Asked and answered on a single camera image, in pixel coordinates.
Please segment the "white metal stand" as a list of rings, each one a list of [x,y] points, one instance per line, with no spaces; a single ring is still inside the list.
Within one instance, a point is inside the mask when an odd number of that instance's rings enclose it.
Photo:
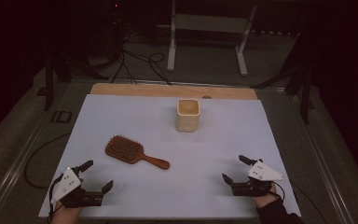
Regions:
[[[247,39],[251,32],[256,10],[257,5],[252,4],[250,7],[250,12],[246,15],[245,18],[181,14],[176,12],[176,0],[172,0],[170,25],[171,38],[168,52],[167,70],[172,72],[175,67],[177,30],[232,33],[242,35],[242,40],[235,48],[235,53],[240,75],[242,77],[246,77],[248,75],[248,70],[245,63],[244,50]]]

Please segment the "person's left hand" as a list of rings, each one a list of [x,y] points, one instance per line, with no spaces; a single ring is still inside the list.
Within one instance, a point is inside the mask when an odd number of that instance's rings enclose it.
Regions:
[[[61,202],[56,202],[50,224],[76,224],[81,211],[81,207],[66,208]]]

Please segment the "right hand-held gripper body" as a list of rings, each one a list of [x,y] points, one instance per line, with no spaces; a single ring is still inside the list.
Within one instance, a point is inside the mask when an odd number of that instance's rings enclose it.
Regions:
[[[258,160],[247,173],[249,180],[245,183],[234,183],[231,186],[234,196],[260,197],[266,195],[271,185],[285,176]]]

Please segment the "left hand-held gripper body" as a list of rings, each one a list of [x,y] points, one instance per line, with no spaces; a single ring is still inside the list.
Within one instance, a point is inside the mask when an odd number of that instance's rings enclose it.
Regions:
[[[52,192],[49,196],[51,204],[60,202],[66,208],[101,206],[102,191],[86,191],[82,188],[79,174],[83,170],[78,167],[66,168],[65,171],[52,183]]]

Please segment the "wooden paddle hairbrush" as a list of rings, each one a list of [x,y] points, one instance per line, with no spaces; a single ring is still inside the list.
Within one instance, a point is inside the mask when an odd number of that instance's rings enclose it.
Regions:
[[[109,157],[128,164],[147,161],[163,170],[170,168],[168,161],[145,155],[144,147],[140,143],[122,135],[112,137],[105,146],[104,151]]]

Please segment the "cream square cup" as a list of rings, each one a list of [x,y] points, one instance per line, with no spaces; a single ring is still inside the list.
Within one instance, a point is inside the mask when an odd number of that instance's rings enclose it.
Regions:
[[[175,127],[178,132],[193,133],[199,127],[200,104],[196,99],[179,99],[177,101]]]

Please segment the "black stand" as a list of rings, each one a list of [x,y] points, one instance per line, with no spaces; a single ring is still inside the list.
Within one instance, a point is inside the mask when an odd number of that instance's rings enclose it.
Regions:
[[[69,82],[72,79],[70,66],[79,69],[92,78],[107,80],[107,77],[92,70],[90,65],[76,60],[68,53],[51,53],[45,60],[45,87],[38,92],[38,95],[45,97],[45,111],[50,110],[54,103],[54,77],[57,77],[60,82]]]
[[[261,83],[252,85],[252,89],[265,89],[280,80],[289,78],[288,83],[284,88],[286,95],[295,96],[299,91],[302,91],[300,96],[300,109],[299,113],[301,118],[306,124],[309,124],[309,105],[310,105],[310,83],[312,76],[312,67],[310,62],[311,40],[309,34],[303,31],[297,38],[296,42],[290,50],[287,58],[285,59],[280,72]]]

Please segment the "person's right hand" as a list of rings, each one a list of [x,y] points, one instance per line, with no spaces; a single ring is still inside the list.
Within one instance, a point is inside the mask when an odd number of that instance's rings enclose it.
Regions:
[[[271,188],[266,195],[260,197],[253,197],[257,208],[262,208],[270,203],[275,202],[277,199],[277,190],[274,184],[271,185]]]

